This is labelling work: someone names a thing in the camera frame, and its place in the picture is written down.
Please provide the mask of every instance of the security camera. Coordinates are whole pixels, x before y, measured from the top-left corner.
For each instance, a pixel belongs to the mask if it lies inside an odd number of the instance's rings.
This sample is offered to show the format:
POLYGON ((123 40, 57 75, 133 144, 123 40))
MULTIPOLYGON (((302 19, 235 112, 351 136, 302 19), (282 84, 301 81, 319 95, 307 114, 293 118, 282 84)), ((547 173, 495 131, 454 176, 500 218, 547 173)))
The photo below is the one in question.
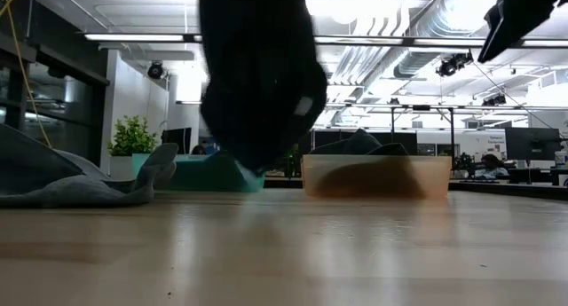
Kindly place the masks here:
POLYGON ((161 61, 153 61, 152 65, 148 68, 148 76, 150 79, 161 80, 166 77, 167 74, 161 61))

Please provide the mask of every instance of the person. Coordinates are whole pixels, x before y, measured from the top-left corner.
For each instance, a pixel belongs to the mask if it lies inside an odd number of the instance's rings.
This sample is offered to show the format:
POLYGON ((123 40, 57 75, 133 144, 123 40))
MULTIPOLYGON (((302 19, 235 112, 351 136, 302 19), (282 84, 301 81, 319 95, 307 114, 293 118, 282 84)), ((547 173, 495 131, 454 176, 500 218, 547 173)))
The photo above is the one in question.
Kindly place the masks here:
POLYGON ((509 172, 503 167, 503 163, 493 154, 486 154, 481 158, 484 169, 476 170, 475 178, 495 179, 508 177, 509 172))
POLYGON ((192 155, 206 155, 205 147, 201 145, 196 145, 192 150, 192 155))

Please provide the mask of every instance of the wooden desk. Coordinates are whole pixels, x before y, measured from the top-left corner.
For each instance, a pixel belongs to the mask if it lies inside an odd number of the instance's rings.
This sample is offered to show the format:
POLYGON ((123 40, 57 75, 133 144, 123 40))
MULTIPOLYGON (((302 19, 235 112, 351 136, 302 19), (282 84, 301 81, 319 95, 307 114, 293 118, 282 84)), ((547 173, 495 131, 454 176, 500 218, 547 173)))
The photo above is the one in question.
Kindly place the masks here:
POLYGON ((0 302, 565 306, 566 216, 563 203, 491 194, 421 206, 301 190, 2 210, 0 302))

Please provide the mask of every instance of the fluorescent light fixture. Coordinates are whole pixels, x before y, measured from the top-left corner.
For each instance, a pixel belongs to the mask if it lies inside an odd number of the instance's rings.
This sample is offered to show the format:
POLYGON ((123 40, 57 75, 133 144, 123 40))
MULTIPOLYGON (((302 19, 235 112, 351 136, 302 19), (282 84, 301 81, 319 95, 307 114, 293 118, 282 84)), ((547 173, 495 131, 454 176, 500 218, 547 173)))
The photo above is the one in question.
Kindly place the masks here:
POLYGON ((87 34, 87 40, 99 42, 183 42, 183 35, 152 35, 152 34, 87 34))
POLYGON ((403 39, 370 36, 315 36, 317 44, 337 45, 401 45, 403 39))
POLYGON ((485 43, 484 39, 444 39, 444 38, 432 38, 432 39, 415 39, 414 45, 426 46, 426 47, 483 47, 485 43))
POLYGON ((426 53, 440 53, 440 52, 444 52, 444 53, 469 53, 469 49, 466 48, 442 48, 442 47, 436 47, 436 48, 425 48, 425 47, 418 47, 418 48, 408 48, 409 51, 411 52, 426 52, 426 53))
POLYGON ((524 47, 541 47, 541 48, 557 48, 557 47, 567 47, 568 40, 525 40, 523 42, 524 47))

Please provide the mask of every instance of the teal plastic bin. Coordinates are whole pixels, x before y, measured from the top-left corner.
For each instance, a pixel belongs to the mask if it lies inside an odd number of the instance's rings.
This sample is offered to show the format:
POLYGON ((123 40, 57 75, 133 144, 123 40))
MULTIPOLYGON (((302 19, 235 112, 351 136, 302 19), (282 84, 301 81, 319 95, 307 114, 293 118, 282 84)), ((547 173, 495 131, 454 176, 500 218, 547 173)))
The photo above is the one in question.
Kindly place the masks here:
MULTIPOLYGON (((134 173, 150 156, 133 154, 134 173)), ((171 191, 188 192, 258 192, 264 177, 254 177, 227 153, 212 155, 177 155, 176 173, 167 186, 171 191)))

